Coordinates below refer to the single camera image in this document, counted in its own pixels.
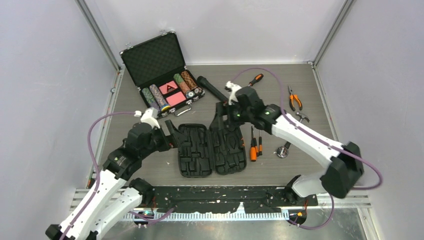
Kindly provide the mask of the black plastic tool case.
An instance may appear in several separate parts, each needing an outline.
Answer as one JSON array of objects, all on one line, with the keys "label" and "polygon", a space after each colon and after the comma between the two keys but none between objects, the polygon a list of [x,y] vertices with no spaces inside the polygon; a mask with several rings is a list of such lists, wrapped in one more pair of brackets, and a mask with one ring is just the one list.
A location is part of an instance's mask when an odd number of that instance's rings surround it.
[{"label": "black plastic tool case", "polygon": [[178,148],[180,174],[186,178],[205,178],[213,172],[229,175],[247,167],[247,155],[240,127],[207,128],[203,124],[178,126],[184,135]]}]

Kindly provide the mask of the long black orange screwdriver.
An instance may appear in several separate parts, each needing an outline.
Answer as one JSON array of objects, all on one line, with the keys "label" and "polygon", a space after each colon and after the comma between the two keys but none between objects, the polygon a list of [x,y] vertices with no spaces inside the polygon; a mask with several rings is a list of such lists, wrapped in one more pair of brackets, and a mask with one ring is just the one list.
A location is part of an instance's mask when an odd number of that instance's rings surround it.
[{"label": "long black orange screwdriver", "polygon": [[253,147],[253,142],[252,142],[252,133],[254,133],[253,126],[250,127],[250,131],[251,131],[251,141],[250,141],[249,157],[251,162],[256,162],[257,157],[256,157],[255,149]]}]

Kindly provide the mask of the small black orange screwdriver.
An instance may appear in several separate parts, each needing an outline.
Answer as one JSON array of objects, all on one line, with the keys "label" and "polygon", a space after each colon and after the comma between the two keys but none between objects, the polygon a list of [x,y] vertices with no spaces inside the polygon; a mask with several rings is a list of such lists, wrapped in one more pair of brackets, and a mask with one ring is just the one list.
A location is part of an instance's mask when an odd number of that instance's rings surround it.
[{"label": "small black orange screwdriver", "polygon": [[259,137],[258,137],[258,156],[263,155],[263,138],[262,138],[262,131],[259,131]]},{"label": "small black orange screwdriver", "polygon": [[252,143],[253,143],[253,148],[255,149],[255,156],[258,157],[259,156],[259,148],[258,148],[257,138],[255,137],[254,133],[252,133]]}]

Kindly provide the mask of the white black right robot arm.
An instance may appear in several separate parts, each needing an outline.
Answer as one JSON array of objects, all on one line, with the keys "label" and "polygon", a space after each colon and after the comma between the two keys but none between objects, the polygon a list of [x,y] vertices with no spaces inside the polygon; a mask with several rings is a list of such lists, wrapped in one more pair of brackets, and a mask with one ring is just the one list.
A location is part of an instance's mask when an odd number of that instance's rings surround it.
[{"label": "white black right robot arm", "polygon": [[323,170],[310,175],[295,176],[283,190],[291,205],[299,205],[306,197],[328,193],[343,199],[363,175],[363,164],[357,160],[359,147],[349,142],[331,140],[296,120],[278,105],[265,105],[255,89],[227,82],[228,101],[218,104],[217,124],[252,124],[272,136],[298,147],[317,161]]}]

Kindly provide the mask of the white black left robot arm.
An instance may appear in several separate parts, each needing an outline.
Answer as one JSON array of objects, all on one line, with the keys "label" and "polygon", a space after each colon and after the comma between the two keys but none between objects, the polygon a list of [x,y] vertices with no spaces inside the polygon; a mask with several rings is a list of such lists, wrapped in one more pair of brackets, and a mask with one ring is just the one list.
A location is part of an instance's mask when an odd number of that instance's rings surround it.
[{"label": "white black left robot arm", "polygon": [[122,145],[108,155],[79,205],[62,223],[51,224],[45,235],[50,240],[99,240],[130,210],[148,207],[154,199],[154,187],[144,179],[132,179],[132,175],[149,155],[178,148],[185,139],[171,120],[165,124],[169,135],[156,123],[134,124]]}]

